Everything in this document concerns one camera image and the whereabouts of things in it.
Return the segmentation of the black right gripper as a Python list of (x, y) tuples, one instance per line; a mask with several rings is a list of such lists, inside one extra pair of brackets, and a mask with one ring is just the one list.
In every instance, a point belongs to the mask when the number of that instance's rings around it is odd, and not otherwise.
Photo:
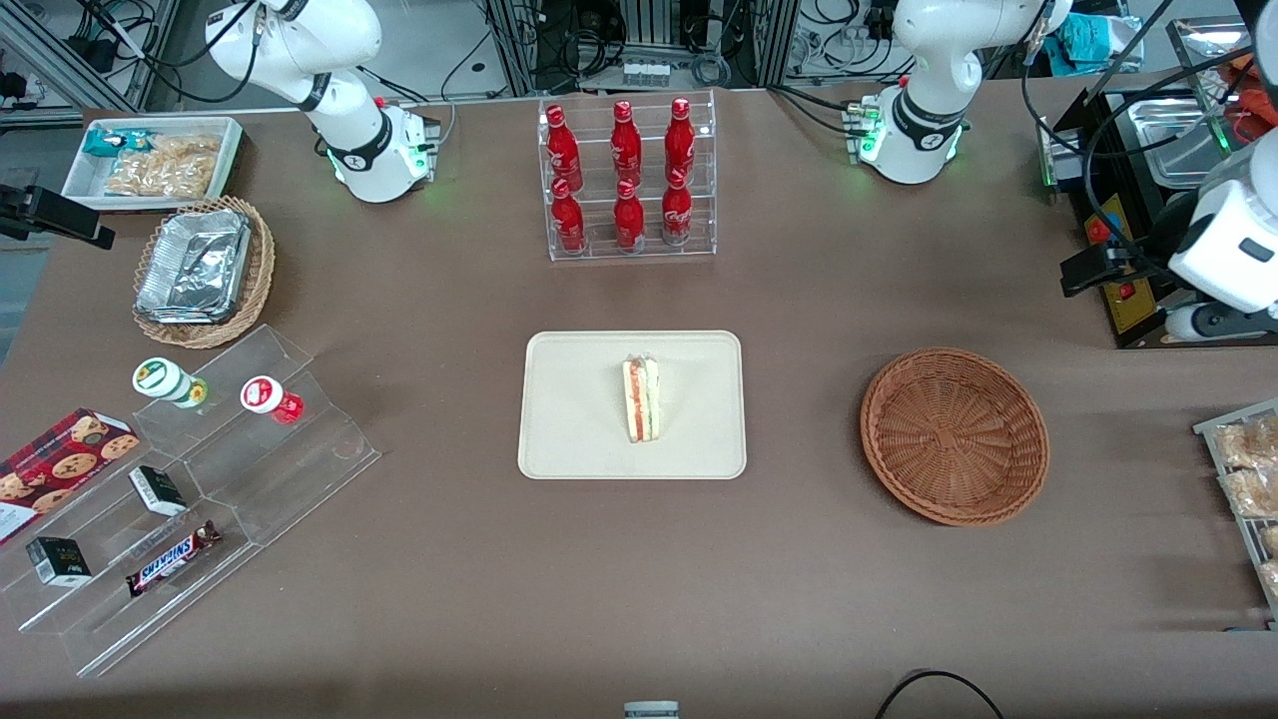
[(3, 184), (1, 234), (15, 241), (27, 241), (32, 234), (58, 234), (104, 252), (112, 249), (116, 238), (112, 229), (101, 223), (97, 211), (32, 184)]

